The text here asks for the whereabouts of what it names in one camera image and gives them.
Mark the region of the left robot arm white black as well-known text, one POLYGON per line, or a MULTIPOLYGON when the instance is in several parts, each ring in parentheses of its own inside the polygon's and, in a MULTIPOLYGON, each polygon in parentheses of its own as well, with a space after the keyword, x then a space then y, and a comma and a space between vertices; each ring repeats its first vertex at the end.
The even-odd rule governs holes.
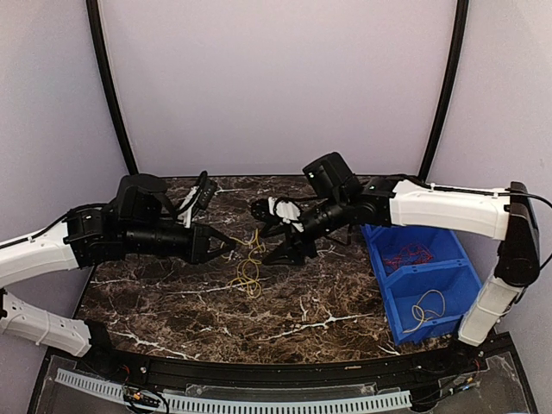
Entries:
POLYGON ((108 203, 69 210, 44 229, 1 246, 1 331, 76 357, 86 354, 103 376, 122 368, 101 323, 65 318, 17 298, 7 288, 47 273, 95 267, 129 254, 178 258, 204 264, 235 248, 235 241, 208 224, 194 222, 217 184, 201 172, 188 195, 174 204, 167 182, 138 173, 124 176, 108 203))

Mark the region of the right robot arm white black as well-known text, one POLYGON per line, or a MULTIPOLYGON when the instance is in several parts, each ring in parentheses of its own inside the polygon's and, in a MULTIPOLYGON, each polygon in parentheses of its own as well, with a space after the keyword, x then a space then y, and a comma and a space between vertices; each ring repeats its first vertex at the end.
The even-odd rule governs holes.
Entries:
POLYGON ((483 235, 499 242, 497 262, 462 317, 459 341, 445 349, 440 366, 458 374, 474 358, 497 321, 519 300, 549 264, 540 255, 539 229, 532 208, 536 195, 517 181, 491 190, 426 183, 407 174, 376 175, 361 182, 343 157, 329 153, 303 169, 315 192, 315 206, 301 198, 269 197, 251 204, 265 225, 264 237, 285 239, 263 262, 302 266, 317 256, 316 241, 345 226, 426 227, 483 235))

